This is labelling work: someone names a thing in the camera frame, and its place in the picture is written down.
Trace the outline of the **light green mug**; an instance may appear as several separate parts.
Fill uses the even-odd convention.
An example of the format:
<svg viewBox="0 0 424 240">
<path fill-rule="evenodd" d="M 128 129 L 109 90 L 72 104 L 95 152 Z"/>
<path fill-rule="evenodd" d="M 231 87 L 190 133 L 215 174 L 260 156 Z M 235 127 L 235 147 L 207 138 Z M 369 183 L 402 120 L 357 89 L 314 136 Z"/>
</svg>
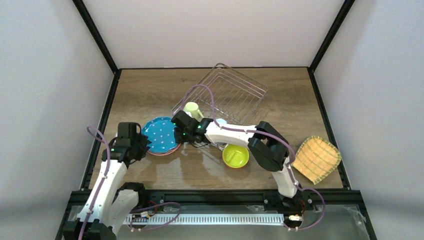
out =
<svg viewBox="0 0 424 240">
<path fill-rule="evenodd" d="M 185 111 L 186 113 L 190 113 L 191 117 L 196 119 L 198 122 L 201 122 L 204 118 L 204 115 L 196 102 L 187 102 L 183 107 L 183 111 Z"/>
</svg>

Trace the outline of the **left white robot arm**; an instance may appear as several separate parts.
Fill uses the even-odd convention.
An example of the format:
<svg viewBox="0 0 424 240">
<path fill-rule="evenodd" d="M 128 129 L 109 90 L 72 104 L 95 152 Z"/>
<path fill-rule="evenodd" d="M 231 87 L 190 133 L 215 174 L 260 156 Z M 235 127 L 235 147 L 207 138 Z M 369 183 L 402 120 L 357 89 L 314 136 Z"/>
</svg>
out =
<svg viewBox="0 0 424 240">
<path fill-rule="evenodd" d="M 88 199 L 76 219 L 63 224 L 62 235 L 65 240 L 115 240 L 130 211 L 143 201 L 145 189 L 141 183 L 119 184 L 131 162 L 146 156 L 150 141 L 136 122 L 119 123 L 111 141 L 93 126 L 86 130 L 105 144 L 103 159 Z"/>
</svg>

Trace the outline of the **light blue mug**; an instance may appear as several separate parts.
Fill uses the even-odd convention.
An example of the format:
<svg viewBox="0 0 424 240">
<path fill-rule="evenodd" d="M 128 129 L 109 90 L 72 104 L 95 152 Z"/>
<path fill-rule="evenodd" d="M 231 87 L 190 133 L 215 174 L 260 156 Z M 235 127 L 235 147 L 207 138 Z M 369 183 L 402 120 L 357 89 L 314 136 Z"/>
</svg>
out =
<svg viewBox="0 0 424 240">
<path fill-rule="evenodd" d="M 219 125 L 227 124 L 227 121 L 225 119 L 222 119 L 222 118 L 217 118 L 216 121 L 219 123 Z M 220 149 L 222 151 L 228 145 L 228 143 L 226 143 L 226 142 L 214 142 L 212 145 L 217 147 L 218 149 Z"/>
</svg>

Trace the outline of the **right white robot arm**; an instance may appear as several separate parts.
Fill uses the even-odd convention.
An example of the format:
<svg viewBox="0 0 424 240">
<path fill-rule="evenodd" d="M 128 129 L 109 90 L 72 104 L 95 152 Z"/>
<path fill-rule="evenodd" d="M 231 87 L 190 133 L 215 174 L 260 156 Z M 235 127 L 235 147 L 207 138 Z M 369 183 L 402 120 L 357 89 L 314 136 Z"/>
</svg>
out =
<svg viewBox="0 0 424 240">
<path fill-rule="evenodd" d="M 197 120 L 183 110 L 171 122 L 178 143 L 225 143 L 247 148 L 257 164 L 271 172 L 280 195 L 293 198 L 297 194 L 300 186 L 291 169 L 296 153 L 270 123 L 235 125 L 213 118 Z"/>
</svg>

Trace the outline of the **yellow-green bowl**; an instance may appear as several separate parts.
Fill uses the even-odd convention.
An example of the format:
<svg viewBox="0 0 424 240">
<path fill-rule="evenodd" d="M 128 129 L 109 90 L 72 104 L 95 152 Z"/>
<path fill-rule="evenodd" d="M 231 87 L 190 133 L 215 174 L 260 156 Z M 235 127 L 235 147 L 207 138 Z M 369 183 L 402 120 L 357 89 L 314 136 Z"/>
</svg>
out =
<svg viewBox="0 0 424 240">
<path fill-rule="evenodd" d="M 246 147 L 228 144 L 222 151 L 222 160 L 230 168 L 243 168 L 249 161 L 250 154 Z"/>
</svg>

